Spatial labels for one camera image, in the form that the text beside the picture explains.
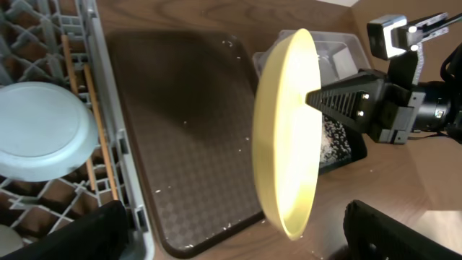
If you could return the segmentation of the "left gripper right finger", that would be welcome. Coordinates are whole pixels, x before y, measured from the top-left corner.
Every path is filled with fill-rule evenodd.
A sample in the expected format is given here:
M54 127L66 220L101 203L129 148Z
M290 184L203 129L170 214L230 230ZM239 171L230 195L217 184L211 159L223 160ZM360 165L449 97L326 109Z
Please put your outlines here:
M346 206L343 228L352 259L461 260L459 253L360 200Z

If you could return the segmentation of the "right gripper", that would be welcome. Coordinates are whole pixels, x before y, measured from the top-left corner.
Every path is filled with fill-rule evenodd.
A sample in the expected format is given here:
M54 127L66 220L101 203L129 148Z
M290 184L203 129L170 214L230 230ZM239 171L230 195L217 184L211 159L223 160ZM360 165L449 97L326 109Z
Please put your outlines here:
M406 53L388 71L352 77L306 95L305 103L373 141L405 144L412 133L445 136L451 127L451 93L446 82L420 82L424 59Z

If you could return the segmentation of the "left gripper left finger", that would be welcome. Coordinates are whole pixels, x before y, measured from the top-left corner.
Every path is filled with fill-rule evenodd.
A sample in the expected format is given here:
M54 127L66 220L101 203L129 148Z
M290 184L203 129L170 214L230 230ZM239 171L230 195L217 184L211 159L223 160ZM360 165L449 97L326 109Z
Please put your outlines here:
M112 260L128 245L126 209L110 201L1 260Z

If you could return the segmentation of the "yellow plate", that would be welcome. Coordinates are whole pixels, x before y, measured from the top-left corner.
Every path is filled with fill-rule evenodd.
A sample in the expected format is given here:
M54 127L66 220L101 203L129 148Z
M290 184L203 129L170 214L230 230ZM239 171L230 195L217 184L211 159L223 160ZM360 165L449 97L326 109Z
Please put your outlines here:
M254 183L266 219L291 241L302 237L313 206L322 114L306 103L321 88L312 35L299 29L270 52L259 79L252 129Z

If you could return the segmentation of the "wooden chopstick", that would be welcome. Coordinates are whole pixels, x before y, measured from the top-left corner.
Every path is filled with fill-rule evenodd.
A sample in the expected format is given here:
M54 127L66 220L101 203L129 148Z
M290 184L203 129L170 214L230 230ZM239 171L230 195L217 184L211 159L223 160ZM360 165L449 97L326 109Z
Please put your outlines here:
M72 61L71 57L71 50L69 47L69 39L66 35L61 35L61 42L63 45L63 52L64 52L64 59L66 63L66 69L69 77L69 84L71 87L71 91L73 92L74 95L79 97L79 90L78 90L78 85L77 85L77 78L76 74L74 71L74 64ZM90 180L90 188L92 191L96 191L97 185L96 185L96 180L95 180L95 174L93 170L93 164L91 157L89 157L86 161L86 169L87 169L87 175Z
M108 143L105 137L105 130L103 126L103 121L101 119L101 112L97 101L97 95L95 92L95 86L93 83L92 73L90 71L90 65L84 64L84 76L87 83L88 93L90 94L90 102L92 104L92 111L95 117L95 122L97 124L99 141L101 146L101 151L103 154L103 159L105 163L106 173L109 181L109 186L111 194L114 200L119 200L118 191L116 188L116 180L114 177L113 167L110 161Z

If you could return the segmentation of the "white cup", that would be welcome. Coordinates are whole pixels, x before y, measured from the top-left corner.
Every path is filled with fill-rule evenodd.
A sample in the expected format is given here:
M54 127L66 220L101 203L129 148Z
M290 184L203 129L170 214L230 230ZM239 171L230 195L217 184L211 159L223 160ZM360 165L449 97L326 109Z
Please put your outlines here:
M22 238L15 230L6 225L1 225L0 228L0 257L23 247Z

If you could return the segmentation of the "light blue plate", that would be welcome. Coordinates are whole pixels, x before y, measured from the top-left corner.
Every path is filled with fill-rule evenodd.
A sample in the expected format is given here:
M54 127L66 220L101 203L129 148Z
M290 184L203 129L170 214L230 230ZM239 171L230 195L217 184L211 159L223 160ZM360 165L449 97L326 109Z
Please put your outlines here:
M1 88L1 175L41 182L76 170L98 144L95 118L73 93L45 82Z

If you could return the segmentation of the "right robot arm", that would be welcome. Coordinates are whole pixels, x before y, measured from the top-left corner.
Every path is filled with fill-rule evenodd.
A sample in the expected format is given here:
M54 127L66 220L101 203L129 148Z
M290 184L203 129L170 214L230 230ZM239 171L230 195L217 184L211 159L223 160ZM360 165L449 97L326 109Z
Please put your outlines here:
M357 74L306 95L305 102L374 142L405 144L413 133L461 141L461 48L440 67L439 81L420 82L421 51L391 60L388 72Z

